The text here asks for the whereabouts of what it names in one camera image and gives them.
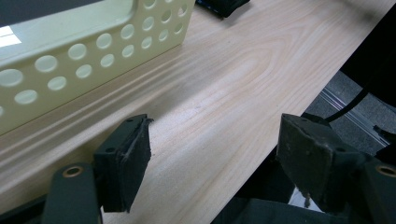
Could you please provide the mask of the metal floor rail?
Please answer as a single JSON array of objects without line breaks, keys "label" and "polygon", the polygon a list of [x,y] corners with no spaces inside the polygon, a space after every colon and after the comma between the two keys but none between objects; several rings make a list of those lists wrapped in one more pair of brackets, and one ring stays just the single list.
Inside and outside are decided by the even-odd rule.
[{"label": "metal floor rail", "polygon": [[[337,110],[341,110],[347,105],[328,88],[324,88],[319,96]],[[374,138],[374,140],[381,146],[385,147],[391,144],[389,140],[387,140],[383,135],[379,134],[375,130],[375,125],[356,109],[351,109],[350,111],[346,112],[345,117],[365,133]]]}]

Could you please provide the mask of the dark blue cloth bundle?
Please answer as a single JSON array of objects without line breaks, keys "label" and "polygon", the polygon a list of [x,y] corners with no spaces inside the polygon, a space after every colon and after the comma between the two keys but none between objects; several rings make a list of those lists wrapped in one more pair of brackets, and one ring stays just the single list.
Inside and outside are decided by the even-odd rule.
[{"label": "dark blue cloth bundle", "polygon": [[228,18],[235,10],[250,0],[195,0],[195,2],[223,18]]}]

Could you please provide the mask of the cream perforated plastic basket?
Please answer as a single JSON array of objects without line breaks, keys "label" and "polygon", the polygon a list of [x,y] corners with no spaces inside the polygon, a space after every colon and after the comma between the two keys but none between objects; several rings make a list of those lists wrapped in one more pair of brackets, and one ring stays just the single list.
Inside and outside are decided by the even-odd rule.
[{"label": "cream perforated plastic basket", "polygon": [[0,135],[180,45],[194,0],[0,0]]}]

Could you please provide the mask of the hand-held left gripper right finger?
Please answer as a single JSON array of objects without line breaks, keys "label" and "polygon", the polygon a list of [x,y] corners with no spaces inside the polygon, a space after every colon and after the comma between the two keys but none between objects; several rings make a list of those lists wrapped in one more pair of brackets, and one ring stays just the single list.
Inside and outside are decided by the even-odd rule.
[{"label": "hand-held left gripper right finger", "polygon": [[281,116],[276,157],[300,192],[331,213],[344,210],[347,177],[366,161],[326,120],[291,114]]}]

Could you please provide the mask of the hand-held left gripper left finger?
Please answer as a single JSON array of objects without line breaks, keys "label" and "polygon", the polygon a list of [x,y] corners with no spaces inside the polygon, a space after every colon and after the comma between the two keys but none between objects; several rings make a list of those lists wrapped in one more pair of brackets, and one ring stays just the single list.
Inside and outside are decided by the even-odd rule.
[{"label": "hand-held left gripper left finger", "polygon": [[146,114],[123,121],[94,152],[99,202],[107,213],[129,213],[149,164]]}]

